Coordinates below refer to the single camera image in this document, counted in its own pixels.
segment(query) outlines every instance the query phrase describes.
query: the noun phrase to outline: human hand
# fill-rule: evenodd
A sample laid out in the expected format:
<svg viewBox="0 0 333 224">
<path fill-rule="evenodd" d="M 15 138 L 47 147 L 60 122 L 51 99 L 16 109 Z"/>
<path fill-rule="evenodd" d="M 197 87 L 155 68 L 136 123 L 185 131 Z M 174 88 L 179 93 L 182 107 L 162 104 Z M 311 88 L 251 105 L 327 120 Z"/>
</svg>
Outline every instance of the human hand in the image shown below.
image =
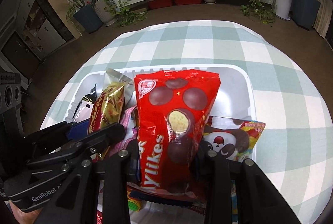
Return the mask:
<svg viewBox="0 0 333 224">
<path fill-rule="evenodd" d="M 19 208 L 17 208 L 14 203 L 9 202 L 10 207 L 13 211 L 13 215 L 19 224 L 32 224 L 35 222 L 42 208 L 34 210 L 29 213 L 22 212 Z"/>
</svg>

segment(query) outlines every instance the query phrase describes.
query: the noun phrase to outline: floor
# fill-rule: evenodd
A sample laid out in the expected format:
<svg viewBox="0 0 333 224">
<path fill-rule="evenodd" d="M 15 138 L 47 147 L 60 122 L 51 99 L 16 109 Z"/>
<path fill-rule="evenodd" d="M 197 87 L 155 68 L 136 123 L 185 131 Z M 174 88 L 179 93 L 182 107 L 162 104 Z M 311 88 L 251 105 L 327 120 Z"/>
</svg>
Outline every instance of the floor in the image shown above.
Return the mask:
<svg viewBox="0 0 333 224">
<path fill-rule="evenodd" d="M 230 4 L 182 5 L 151 10 L 147 19 L 128 27 L 102 27 L 92 34 L 84 34 L 53 53 L 34 75 L 29 86 L 31 97 L 26 101 L 23 120 L 26 134 L 39 130 L 56 96 L 75 72 L 96 52 L 124 32 L 150 25 L 185 20 L 228 20 L 244 25 L 262 35 L 267 42 L 295 61 L 315 84 L 333 115 L 333 51 L 314 29 L 306 31 L 293 21 L 277 18 L 274 24 L 261 24 L 254 17 L 246 17 L 239 6 Z"/>
</svg>

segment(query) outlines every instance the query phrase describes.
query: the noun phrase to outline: white plastic box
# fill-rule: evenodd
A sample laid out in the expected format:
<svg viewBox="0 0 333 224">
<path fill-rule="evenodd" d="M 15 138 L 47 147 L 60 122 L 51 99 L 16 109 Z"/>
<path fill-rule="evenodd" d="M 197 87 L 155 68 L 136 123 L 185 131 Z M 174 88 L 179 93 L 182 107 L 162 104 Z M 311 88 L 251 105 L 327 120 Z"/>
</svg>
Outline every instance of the white plastic box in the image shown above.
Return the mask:
<svg viewBox="0 0 333 224">
<path fill-rule="evenodd" d="M 160 65 L 116 69 L 116 71 L 133 79 L 137 74 L 153 73 L 160 70 L 179 71 L 186 69 L 200 69 L 219 74 L 221 85 L 210 115 L 256 120 L 252 85 L 247 73 L 238 66 L 226 64 Z M 65 121 L 72 121 L 73 114 L 80 100 L 84 95 L 90 93 L 95 83 L 97 95 L 100 95 L 104 85 L 105 72 L 89 73 L 82 79 L 66 111 Z M 135 104 L 136 97 L 134 92 L 126 107 L 128 108 Z M 254 161 L 256 158 L 255 154 L 256 146 L 254 146 L 251 156 Z M 153 202 L 143 203 L 143 208 L 139 212 L 130 211 L 130 219 L 132 224 L 201 224 L 204 222 L 204 216 L 199 213 L 177 206 Z"/>
</svg>

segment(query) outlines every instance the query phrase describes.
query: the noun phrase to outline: dark blue planter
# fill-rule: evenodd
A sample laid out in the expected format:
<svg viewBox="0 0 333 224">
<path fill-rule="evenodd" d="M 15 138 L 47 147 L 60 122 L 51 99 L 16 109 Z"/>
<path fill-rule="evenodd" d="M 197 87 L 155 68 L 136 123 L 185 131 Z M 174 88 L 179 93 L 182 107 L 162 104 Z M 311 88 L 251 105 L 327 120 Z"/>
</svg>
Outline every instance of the dark blue planter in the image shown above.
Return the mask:
<svg viewBox="0 0 333 224">
<path fill-rule="evenodd" d="M 73 14 L 73 17 L 85 28 L 88 33 L 98 30 L 103 22 L 100 20 L 91 4 L 81 8 L 78 12 Z"/>
<path fill-rule="evenodd" d="M 318 0 L 293 0 L 291 18 L 298 26 L 309 30 L 316 20 L 319 7 Z"/>
</svg>

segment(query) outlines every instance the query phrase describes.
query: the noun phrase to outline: table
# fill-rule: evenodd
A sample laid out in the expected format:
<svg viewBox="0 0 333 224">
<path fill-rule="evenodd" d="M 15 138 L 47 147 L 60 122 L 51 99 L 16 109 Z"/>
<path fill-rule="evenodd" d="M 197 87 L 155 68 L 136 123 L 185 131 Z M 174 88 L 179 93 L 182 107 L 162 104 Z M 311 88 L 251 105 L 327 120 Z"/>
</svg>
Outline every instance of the table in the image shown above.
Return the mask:
<svg viewBox="0 0 333 224">
<path fill-rule="evenodd" d="M 259 34 L 228 21 L 185 21 L 120 35 L 89 59 L 49 109 L 41 128 L 63 121 L 88 73 L 166 64 L 233 64 L 250 77 L 257 120 L 266 128 L 256 162 L 302 223 L 313 223 L 333 186 L 333 126 L 305 73 Z"/>
</svg>

